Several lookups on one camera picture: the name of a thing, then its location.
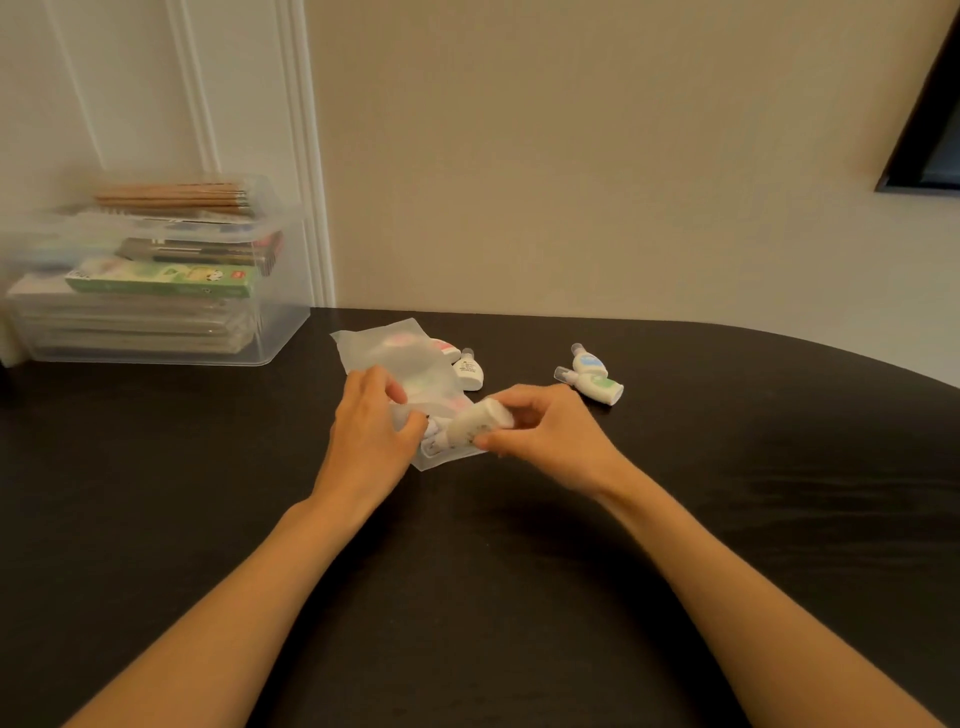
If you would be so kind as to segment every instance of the white bottle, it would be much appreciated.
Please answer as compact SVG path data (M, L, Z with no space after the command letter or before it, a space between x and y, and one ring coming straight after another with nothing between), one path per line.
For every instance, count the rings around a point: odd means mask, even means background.
M450 424L450 418L428 415L426 418L426 430L423 432L423 440L428 440L434 435L439 434L446 426Z
M573 371L577 374L607 375L607 367L596 356L584 349L583 344L570 347L573 352Z
M622 384L607 379L603 375L592 375L586 372L577 374L566 367L557 367L557 370L553 373L553 378L564 384L572 384L577 388L577 391L604 404L616 404L620 395L623 394Z
M483 387L483 370L473 358L473 349L464 347L460 355L461 359L453 365L453 371L457 373L465 392L476 392Z
M445 342L443 339L430 339L430 341L446 357L448 363L453 364L460 358L460 350L453 344Z
M446 429L424 440L420 448L427 457L438 455L451 448L463 448L473 444L473 438L482 432L495 429L511 429L514 416L497 400L480 400L453 418Z

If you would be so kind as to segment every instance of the plastic lid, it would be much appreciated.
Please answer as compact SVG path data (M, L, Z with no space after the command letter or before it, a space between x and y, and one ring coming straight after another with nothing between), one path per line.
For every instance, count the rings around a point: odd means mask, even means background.
M487 407L487 412L498 427L501 429L513 429L516 426L513 413L503 406L502 402L491 399L490 397L481 401L484 406Z
M572 369L567 369L566 367L557 367L553 371L553 378L557 381L561 381L564 384L573 384L577 380L579 375L574 372Z

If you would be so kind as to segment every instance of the beige wall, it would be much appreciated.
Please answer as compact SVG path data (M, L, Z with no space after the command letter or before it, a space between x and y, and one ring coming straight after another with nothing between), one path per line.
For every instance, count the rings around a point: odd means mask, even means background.
M960 384L960 200L872 191L956 0L307 10L339 305L718 322Z

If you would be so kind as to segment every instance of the green box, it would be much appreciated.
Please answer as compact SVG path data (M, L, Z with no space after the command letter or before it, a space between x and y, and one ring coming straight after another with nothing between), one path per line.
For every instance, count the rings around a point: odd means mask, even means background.
M66 275L66 282L81 293L246 299L250 297L254 276L256 269L251 266L157 263L114 256L85 260Z

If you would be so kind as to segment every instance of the plastic bag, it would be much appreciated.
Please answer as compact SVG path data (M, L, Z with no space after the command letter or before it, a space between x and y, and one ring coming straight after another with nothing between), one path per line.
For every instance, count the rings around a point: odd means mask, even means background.
M464 395L453 367L416 319L363 331L335 331L330 335L337 342L345 372L379 364L403 387L407 403L391 404L396 429L403 427L414 409L449 418L473 404ZM477 448L456 448L427 457L418 448L412 464L417 470L425 471L480 452Z

